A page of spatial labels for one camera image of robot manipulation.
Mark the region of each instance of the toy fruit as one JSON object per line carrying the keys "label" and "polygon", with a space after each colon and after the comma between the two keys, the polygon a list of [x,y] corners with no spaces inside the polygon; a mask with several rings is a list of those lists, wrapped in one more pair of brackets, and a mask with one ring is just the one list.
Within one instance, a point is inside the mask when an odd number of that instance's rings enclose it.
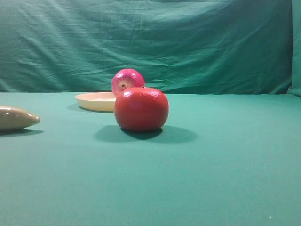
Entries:
{"label": "toy fruit", "polygon": [[119,93],[130,87],[142,87],[145,85],[142,75],[131,68],[120,70],[112,79],[111,88],[117,97]]}
{"label": "toy fruit", "polygon": [[26,110],[0,106],[0,132],[12,132],[38,124],[40,117]]}
{"label": "toy fruit", "polygon": [[132,132],[148,132],[161,128],[169,114],[166,96],[158,89],[132,87],[116,98],[114,115],[118,125]]}

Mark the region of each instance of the beige object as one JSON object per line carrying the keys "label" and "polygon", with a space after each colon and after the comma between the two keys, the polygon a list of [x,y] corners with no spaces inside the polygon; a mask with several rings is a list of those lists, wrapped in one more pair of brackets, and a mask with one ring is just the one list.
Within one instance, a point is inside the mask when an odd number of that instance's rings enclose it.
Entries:
{"label": "beige object", "polygon": [[20,108],[0,106],[0,132],[10,132],[38,124],[40,117]]}
{"label": "beige object", "polygon": [[116,100],[113,92],[85,93],[75,98],[82,108],[101,112],[112,112]]}

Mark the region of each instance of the plastic apple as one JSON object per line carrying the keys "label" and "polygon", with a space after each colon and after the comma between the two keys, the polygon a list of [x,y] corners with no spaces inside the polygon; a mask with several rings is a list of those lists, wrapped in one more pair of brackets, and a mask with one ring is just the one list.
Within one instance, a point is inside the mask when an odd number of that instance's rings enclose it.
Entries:
{"label": "plastic apple", "polygon": [[154,131],[161,128],[168,118],[168,99],[155,88],[128,88],[116,98],[114,115],[118,125],[125,130]]}
{"label": "plastic apple", "polygon": [[120,70],[111,81],[113,94],[117,97],[122,91],[131,87],[145,85],[144,78],[135,69],[125,68]]}

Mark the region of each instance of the green table surface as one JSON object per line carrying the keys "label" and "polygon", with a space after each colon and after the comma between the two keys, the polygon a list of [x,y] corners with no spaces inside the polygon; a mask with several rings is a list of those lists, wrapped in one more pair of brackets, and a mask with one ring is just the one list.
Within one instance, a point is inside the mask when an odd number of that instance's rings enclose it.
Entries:
{"label": "green table surface", "polygon": [[0,93],[41,123],[0,135],[1,226],[299,226],[301,98],[167,95],[161,133],[78,93]]}

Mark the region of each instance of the shallow plate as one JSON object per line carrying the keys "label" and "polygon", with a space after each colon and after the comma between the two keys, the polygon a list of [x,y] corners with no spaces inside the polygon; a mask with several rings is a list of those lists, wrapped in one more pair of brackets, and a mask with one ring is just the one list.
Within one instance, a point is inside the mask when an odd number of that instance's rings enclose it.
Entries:
{"label": "shallow plate", "polygon": [[80,107],[101,112],[112,112],[116,97],[112,92],[85,93],[75,96]]}

